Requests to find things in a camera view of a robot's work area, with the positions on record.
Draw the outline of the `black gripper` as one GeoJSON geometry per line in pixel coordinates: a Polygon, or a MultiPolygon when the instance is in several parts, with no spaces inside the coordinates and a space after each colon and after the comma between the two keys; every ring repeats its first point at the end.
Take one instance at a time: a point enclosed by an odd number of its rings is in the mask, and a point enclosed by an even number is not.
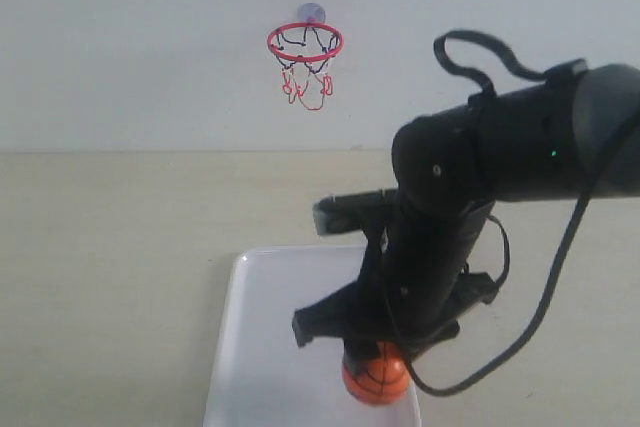
{"type": "Polygon", "coordinates": [[[376,342],[420,355],[456,338],[460,317],[491,303],[500,289],[488,273],[469,268],[480,234],[478,229],[373,233],[356,279],[295,311],[297,344],[342,339],[346,369],[365,371],[380,358],[376,342]]]}

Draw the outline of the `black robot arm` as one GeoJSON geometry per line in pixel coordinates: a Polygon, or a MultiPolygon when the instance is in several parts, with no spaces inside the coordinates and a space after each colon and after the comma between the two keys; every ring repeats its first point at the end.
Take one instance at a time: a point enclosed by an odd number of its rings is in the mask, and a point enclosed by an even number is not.
{"type": "Polygon", "coordinates": [[[458,319],[498,292],[466,269],[494,205],[578,197],[638,111],[638,69],[609,64],[404,125],[392,144],[395,188],[315,204],[320,235],[361,231],[367,247],[354,281],[296,310],[296,343],[338,338],[371,352],[391,341],[414,358],[455,337],[458,319]]]}

